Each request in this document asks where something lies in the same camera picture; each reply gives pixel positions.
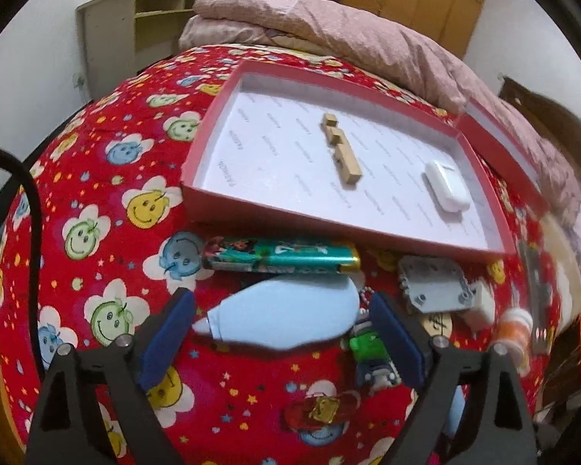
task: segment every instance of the floral bedsheet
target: floral bedsheet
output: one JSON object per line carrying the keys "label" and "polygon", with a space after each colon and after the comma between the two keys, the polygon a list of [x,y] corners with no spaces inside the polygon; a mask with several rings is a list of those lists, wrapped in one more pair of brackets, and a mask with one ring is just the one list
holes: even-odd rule
{"label": "floral bedsheet", "polygon": [[[378,89],[401,103],[451,117],[408,91],[335,57],[265,46],[208,46],[162,61],[78,113],[31,173],[43,206],[39,335],[49,365],[58,345],[109,344],[161,310],[178,286],[192,289],[198,315],[255,282],[252,274],[198,269],[203,233],[181,203],[180,167],[198,125],[233,68],[245,59],[279,62]],[[540,225],[507,184],[487,168],[512,232],[542,248]],[[26,290],[29,207],[20,191],[0,244],[0,357],[17,430],[23,441],[38,396],[28,339]],[[399,253],[360,246],[361,294],[399,294]],[[549,274],[555,274],[547,261]],[[493,288],[497,314],[514,298],[527,303],[519,257],[490,266],[463,264],[469,281]],[[558,296],[555,281],[553,295]],[[551,307],[552,327],[559,298]],[[491,331],[472,334],[456,315],[422,317],[431,334],[456,346],[484,349]],[[533,409],[547,357],[528,360],[522,385]],[[314,394],[352,392],[352,420],[309,432],[285,427],[282,412]],[[133,463],[107,391],[101,413],[121,464]],[[197,465],[376,465],[416,400],[402,385],[372,396],[354,385],[344,339],[284,354],[242,351],[189,336],[162,383],[148,394],[161,426],[185,462]]]}

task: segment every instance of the small wooden cube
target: small wooden cube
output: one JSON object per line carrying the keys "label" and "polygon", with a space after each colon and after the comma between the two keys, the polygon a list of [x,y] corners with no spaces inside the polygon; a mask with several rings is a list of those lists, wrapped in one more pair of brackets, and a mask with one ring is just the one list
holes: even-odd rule
{"label": "small wooden cube", "polygon": [[362,171],[348,142],[336,146],[333,158],[338,165],[342,179],[349,185],[357,183],[362,177]]}
{"label": "small wooden cube", "polygon": [[323,127],[337,127],[338,119],[333,113],[323,114]]}
{"label": "small wooden cube", "polygon": [[344,131],[339,127],[325,126],[325,135],[330,145],[343,144],[346,141]]}

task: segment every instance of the metal screw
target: metal screw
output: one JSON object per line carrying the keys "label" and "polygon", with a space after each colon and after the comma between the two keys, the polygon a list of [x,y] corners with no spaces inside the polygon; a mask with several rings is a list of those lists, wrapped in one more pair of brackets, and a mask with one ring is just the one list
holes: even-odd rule
{"label": "metal screw", "polygon": [[434,344],[438,348],[443,349],[449,346],[450,341],[448,341],[448,338],[445,335],[435,335],[432,338],[432,344]]}
{"label": "metal screw", "polygon": [[133,336],[131,334],[121,334],[114,340],[116,346],[120,348],[126,348],[127,346],[131,346],[133,342]]}
{"label": "metal screw", "polygon": [[71,344],[64,343],[58,346],[56,353],[58,353],[58,355],[62,357],[66,357],[71,352],[71,348],[72,348]]}
{"label": "metal screw", "polygon": [[506,348],[502,343],[493,344],[493,351],[502,357],[508,354],[508,348]]}

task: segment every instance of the blue gripper pad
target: blue gripper pad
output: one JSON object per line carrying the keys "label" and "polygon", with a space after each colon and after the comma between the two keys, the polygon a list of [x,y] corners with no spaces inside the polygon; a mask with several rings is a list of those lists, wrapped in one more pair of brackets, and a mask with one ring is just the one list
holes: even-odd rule
{"label": "blue gripper pad", "polygon": [[369,306],[372,326],[383,341],[403,383],[422,390],[432,368],[430,335],[384,293],[375,293]]}
{"label": "blue gripper pad", "polygon": [[162,312],[149,317],[136,332],[139,363],[136,384],[146,393],[158,385],[177,355],[196,314],[192,292],[179,288]]}

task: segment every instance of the black hose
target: black hose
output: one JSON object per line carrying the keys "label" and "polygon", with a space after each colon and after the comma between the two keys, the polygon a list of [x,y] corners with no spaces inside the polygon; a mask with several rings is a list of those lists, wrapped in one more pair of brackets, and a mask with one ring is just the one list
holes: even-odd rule
{"label": "black hose", "polygon": [[45,368],[41,357],[41,345],[39,344],[39,325],[37,322],[37,307],[39,302],[39,271],[41,269],[41,232],[42,215],[41,200],[36,189],[30,171],[14,155],[0,149],[0,169],[11,173],[22,184],[23,190],[28,196],[30,207],[30,264],[28,267],[28,331],[34,364],[39,375],[39,380],[43,383],[45,378]]}

